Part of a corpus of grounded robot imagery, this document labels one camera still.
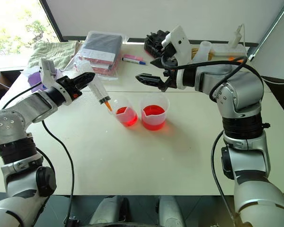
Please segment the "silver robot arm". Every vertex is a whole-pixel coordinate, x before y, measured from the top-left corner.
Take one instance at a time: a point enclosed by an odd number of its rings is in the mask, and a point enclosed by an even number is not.
[[[53,62],[41,60],[40,66],[42,81],[49,89],[0,110],[1,170],[8,196],[0,201],[0,227],[33,226],[56,189],[55,173],[42,166],[43,157],[37,152],[32,134],[26,132],[27,127],[81,96],[80,90],[95,75],[84,73],[74,79],[62,77],[55,81]]]
[[[152,62],[165,68],[170,65],[190,64],[191,46],[181,27],[176,27],[162,42],[163,56]],[[169,67],[164,71],[168,79],[140,74],[136,78],[143,84],[165,91],[168,87],[210,94],[215,85],[236,66],[219,64],[177,70]],[[270,161],[262,123],[261,100],[264,94],[262,81],[251,72],[238,71],[213,92],[223,121],[222,166],[224,174],[234,180],[236,226],[284,227],[284,195],[268,181]]]

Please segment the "white table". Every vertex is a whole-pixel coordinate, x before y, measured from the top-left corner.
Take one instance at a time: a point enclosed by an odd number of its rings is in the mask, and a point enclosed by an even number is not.
[[[151,59],[142,45],[126,45],[123,51]],[[139,116],[139,101],[145,92],[159,91],[134,78],[142,72],[159,76],[162,70],[121,62],[119,80],[104,83],[112,98],[118,95],[128,97]],[[26,78],[20,76],[0,101],[0,108],[27,87]],[[210,166],[211,147],[222,130],[222,118],[216,104],[193,88],[169,88],[165,95],[170,100],[170,108],[167,124],[160,131],[148,131],[140,121],[125,128],[104,105],[99,105],[88,89],[70,106],[61,106],[45,120],[72,156],[74,194],[219,194]],[[263,122],[271,123],[271,128],[266,130],[272,167],[269,180],[284,192],[284,111],[267,86],[262,118]],[[63,148],[45,132],[41,123],[32,124],[27,131],[33,134],[36,145],[55,166],[58,185],[55,194],[69,194],[71,168]],[[215,156],[216,172],[225,194],[233,194],[234,182],[222,171],[222,146],[224,143],[220,140]],[[3,191],[0,170],[0,192]]]

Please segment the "plastic measuring cup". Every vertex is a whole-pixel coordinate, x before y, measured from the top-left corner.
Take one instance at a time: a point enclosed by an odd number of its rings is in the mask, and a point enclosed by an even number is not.
[[[127,98],[118,97],[111,102],[111,107],[113,115],[125,127],[129,127],[137,122],[138,115]]]
[[[148,130],[159,130],[165,124],[169,100],[162,93],[151,93],[140,102],[143,126]]]

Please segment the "marker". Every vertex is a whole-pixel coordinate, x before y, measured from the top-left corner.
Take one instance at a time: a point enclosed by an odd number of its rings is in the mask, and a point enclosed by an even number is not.
[[[122,58],[122,60],[132,62],[132,63],[136,63],[136,64],[139,64],[139,65],[146,65],[146,62],[144,62],[144,61],[138,61],[138,60],[134,60],[134,59],[130,59],[130,58]]]

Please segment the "syringe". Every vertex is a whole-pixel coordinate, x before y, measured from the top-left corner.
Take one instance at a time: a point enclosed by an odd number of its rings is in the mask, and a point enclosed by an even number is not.
[[[108,103],[108,100],[110,100],[110,97],[97,75],[95,75],[93,80],[89,83],[89,88],[93,92],[97,100],[100,102],[100,104],[105,103],[108,109],[112,111],[112,108],[110,107],[110,104]]]

